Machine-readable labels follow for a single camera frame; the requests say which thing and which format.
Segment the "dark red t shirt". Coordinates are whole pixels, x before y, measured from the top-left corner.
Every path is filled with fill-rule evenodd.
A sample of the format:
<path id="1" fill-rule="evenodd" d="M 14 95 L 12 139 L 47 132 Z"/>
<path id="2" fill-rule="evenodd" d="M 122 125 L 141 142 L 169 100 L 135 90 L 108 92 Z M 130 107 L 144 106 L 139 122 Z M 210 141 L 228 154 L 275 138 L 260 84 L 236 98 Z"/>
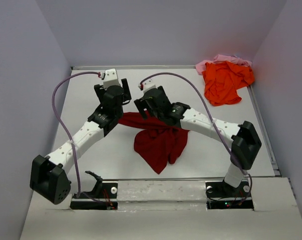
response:
<path id="1" fill-rule="evenodd" d="M 135 136 L 134 151 L 157 174 L 175 164 L 187 145 L 189 131 L 168 126 L 149 114 L 143 119 L 138 112 L 126 112 L 119 124 L 141 130 Z"/>

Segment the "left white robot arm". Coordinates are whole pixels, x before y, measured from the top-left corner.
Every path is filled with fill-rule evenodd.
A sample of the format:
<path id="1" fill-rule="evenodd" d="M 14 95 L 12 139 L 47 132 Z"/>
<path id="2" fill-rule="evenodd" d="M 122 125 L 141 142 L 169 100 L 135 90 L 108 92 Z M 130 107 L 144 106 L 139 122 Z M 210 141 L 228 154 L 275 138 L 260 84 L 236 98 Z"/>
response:
<path id="1" fill-rule="evenodd" d="M 71 168 L 77 168 L 79 158 L 119 123 L 123 106 L 132 99 L 125 78 L 118 82 L 105 80 L 102 85 L 95 85 L 94 90 L 100 104 L 84 125 L 58 149 L 33 159 L 30 187 L 55 205 L 71 191 L 68 179 Z"/>

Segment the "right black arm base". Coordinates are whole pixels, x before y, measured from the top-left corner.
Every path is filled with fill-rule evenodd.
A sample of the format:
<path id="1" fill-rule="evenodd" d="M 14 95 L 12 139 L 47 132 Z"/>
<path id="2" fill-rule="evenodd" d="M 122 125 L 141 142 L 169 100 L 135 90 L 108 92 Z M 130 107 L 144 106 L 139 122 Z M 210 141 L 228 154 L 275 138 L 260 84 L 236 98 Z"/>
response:
<path id="1" fill-rule="evenodd" d="M 205 186 L 209 210 L 254 209 L 248 181 L 242 181 L 237 188 L 223 181 L 209 181 Z"/>

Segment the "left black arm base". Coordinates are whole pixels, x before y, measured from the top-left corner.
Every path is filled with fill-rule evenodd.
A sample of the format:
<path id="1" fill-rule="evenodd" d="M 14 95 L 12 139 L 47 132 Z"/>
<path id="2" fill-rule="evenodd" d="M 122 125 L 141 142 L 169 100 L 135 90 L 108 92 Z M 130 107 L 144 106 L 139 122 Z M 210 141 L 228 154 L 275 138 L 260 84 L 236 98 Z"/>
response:
<path id="1" fill-rule="evenodd" d="M 115 211 L 118 209 L 118 182 L 103 180 L 92 171 L 86 174 L 95 179 L 95 185 L 91 191 L 74 194 L 71 198 L 70 209 L 72 210 L 100 210 Z"/>

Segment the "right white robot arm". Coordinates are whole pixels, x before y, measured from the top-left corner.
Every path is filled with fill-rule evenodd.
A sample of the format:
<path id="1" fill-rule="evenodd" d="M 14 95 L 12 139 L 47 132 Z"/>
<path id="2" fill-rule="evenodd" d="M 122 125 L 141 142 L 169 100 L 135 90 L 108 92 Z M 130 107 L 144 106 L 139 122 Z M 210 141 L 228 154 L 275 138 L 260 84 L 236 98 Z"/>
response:
<path id="1" fill-rule="evenodd" d="M 262 145 L 254 125 L 248 121 L 242 124 L 225 122 L 184 103 L 171 103 L 161 86 L 143 93 L 134 101 L 143 119 L 152 116 L 167 126 L 200 133 L 224 145 L 230 154 L 231 164 L 221 183 L 221 190 L 227 196 L 237 193 Z"/>

